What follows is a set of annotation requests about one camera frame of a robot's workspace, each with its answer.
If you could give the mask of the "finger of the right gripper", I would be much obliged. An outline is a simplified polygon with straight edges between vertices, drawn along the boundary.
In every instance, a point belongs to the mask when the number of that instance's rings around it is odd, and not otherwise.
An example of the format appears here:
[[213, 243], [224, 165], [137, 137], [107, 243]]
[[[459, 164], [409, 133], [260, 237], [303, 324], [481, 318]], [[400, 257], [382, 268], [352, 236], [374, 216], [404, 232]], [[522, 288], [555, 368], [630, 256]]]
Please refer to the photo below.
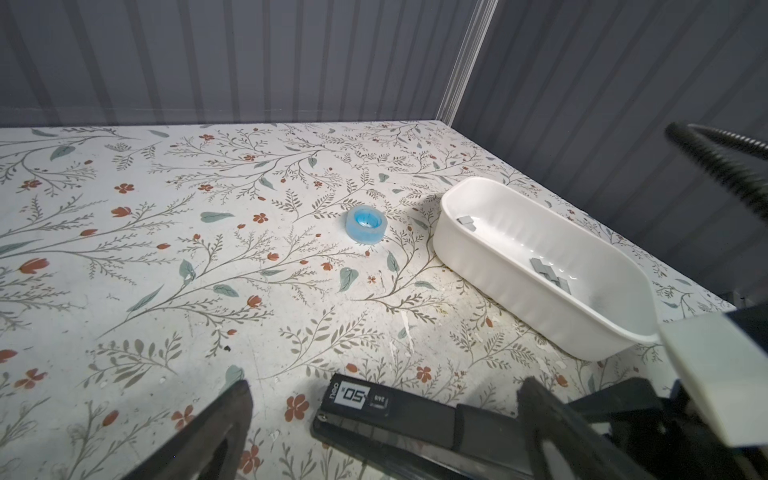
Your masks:
[[693, 411], [680, 382], [662, 398], [651, 383], [631, 378], [568, 406], [588, 423], [607, 423], [608, 439], [657, 479], [742, 479], [733, 449]]

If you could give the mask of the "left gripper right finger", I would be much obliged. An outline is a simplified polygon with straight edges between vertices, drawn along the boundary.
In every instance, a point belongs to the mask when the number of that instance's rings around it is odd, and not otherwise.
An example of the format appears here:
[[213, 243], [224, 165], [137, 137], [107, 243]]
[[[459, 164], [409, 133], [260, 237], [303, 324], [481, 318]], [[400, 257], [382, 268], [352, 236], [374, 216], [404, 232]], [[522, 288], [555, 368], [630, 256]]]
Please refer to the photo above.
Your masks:
[[533, 377], [517, 392], [518, 419], [536, 479], [650, 479]]

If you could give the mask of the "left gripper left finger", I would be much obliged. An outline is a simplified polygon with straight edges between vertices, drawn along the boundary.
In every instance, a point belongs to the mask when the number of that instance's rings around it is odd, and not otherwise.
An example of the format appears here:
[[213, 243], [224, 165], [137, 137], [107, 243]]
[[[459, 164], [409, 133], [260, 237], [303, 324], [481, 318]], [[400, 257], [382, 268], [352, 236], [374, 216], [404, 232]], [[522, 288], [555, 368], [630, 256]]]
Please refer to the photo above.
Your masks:
[[235, 382], [126, 477], [234, 479], [245, 450], [252, 409], [248, 382]]

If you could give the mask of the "black stapler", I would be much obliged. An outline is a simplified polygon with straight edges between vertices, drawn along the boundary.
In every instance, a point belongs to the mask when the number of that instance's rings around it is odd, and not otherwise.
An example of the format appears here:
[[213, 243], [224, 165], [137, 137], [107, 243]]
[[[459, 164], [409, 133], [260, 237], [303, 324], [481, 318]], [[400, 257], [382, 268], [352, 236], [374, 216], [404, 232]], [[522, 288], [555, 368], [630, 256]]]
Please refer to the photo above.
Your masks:
[[521, 424], [381, 384], [334, 375], [312, 436], [396, 479], [530, 479]]

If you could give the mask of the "white plastic tray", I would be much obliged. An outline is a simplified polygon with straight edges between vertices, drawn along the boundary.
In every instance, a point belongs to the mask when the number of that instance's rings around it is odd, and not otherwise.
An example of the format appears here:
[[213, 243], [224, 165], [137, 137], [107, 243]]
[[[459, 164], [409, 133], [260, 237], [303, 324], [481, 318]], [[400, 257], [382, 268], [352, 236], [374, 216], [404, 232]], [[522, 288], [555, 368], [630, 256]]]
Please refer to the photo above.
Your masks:
[[568, 354], [586, 361], [658, 341], [651, 282], [626, 254], [490, 179], [442, 195], [438, 258]]

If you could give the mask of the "floral table mat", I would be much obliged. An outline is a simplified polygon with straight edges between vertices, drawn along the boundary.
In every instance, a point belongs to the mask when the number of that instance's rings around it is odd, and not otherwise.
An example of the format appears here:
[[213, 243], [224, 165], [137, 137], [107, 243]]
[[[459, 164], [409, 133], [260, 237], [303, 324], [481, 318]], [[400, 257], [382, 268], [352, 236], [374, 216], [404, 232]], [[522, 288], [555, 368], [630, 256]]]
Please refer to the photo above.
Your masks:
[[439, 199], [475, 176], [619, 247], [663, 321], [726, 309], [438, 121], [3, 130], [2, 477], [120, 479], [242, 379], [241, 479], [378, 477], [310, 435], [335, 373], [505, 414], [528, 376], [667, 393], [662, 348], [577, 360], [440, 262]]

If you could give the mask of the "blue tape roll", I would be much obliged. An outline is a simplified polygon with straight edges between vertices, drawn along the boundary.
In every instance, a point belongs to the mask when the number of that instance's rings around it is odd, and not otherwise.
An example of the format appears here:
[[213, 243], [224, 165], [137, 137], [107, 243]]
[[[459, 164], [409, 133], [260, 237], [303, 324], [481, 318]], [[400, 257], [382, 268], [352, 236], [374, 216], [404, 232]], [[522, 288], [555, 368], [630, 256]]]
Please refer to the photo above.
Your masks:
[[386, 216], [373, 207], [360, 205], [346, 214], [345, 231], [357, 243], [374, 245], [383, 240], [388, 227]]

